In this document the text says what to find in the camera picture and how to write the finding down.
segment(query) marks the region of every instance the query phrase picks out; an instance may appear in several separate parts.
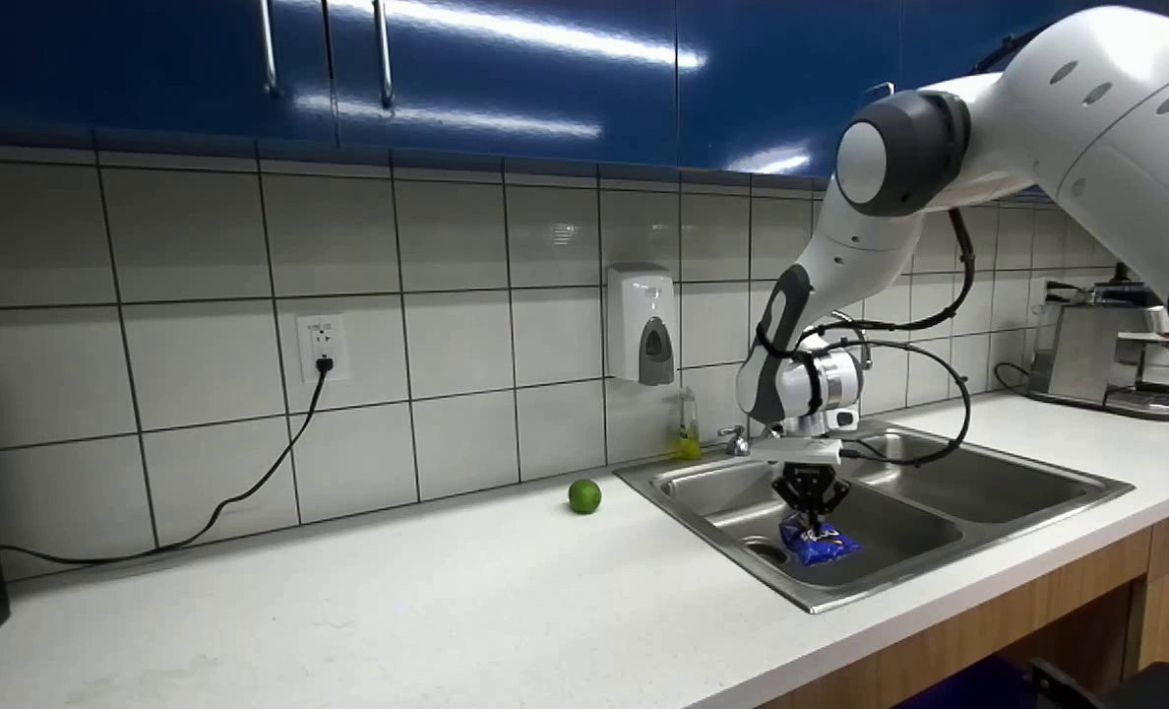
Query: sink basin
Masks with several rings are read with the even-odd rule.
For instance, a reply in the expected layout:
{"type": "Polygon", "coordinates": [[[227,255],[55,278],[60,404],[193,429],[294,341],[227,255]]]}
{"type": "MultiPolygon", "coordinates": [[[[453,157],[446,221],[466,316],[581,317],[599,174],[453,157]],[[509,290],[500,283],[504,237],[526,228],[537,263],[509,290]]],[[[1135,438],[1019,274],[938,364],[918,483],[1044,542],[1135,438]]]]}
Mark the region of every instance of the sink basin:
{"type": "MultiPolygon", "coordinates": [[[[891,429],[875,434],[871,443],[900,459],[933,451],[941,441],[891,429]]],[[[771,490],[775,465],[763,455],[622,472],[624,483],[673,519],[805,611],[867,599],[891,582],[912,578],[1128,489],[1105,475],[1000,455],[972,443],[933,465],[855,455],[840,469],[840,475],[855,490],[830,519],[858,540],[858,552],[805,565],[778,542],[788,505],[771,490]]]]}

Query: white soap dispenser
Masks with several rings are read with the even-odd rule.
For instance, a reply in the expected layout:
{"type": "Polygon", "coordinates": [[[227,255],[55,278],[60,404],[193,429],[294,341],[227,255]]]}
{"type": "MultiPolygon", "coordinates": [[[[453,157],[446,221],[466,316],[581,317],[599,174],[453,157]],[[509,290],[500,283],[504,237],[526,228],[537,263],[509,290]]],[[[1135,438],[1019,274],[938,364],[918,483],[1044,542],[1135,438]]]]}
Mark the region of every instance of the white soap dispenser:
{"type": "Polygon", "coordinates": [[[634,387],[669,387],[677,368],[677,297],[662,269],[611,269],[607,283],[611,375],[634,387]]]}

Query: kitchen counter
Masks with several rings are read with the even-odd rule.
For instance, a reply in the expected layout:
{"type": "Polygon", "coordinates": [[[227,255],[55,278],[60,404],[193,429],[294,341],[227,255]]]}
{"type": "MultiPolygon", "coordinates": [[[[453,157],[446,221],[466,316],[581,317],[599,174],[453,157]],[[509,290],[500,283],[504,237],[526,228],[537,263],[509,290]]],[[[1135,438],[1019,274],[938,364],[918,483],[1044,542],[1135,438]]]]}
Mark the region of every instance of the kitchen counter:
{"type": "Polygon", "coordinates": [[[599,517],[552,479],[215,542],[16,585],[0,709],[754,703],[1169,517],[1169,420],[983,397],[967,441],[1135,490],[825,614],[614,475],[599,517]]]}

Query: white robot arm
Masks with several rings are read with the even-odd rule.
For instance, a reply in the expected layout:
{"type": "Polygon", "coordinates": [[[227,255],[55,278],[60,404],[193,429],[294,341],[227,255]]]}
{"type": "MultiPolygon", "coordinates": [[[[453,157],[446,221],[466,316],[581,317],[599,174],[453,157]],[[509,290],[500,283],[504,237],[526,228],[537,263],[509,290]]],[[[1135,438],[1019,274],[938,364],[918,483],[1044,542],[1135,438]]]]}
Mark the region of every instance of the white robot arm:
{"type": "Polygon", "coordinates": [[[1094,7],[1006,72],[900,90],[844,132],[816,241],[771,288],[744,408],[804,447],[858,423],[863,368],[811,325],[891,288],[921,221],[1038,186],[1169,305],[1169,18],[1094,7]]]}

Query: electrical outlet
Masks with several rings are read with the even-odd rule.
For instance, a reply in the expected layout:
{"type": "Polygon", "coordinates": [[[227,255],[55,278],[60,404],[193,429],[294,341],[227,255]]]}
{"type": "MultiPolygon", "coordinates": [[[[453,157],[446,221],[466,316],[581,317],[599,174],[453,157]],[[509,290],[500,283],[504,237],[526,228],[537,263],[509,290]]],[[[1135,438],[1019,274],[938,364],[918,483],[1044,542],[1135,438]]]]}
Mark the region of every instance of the electrical outlet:
{"type": "Polygon", "coordinates": [[[315,359],[336,359],[336,368],[328,383],[352,383],[352,350],[346,350],[346,317],[341,316],[298,317],[298,364],[303,364],[307,383],[315,383],[315,359]]]}

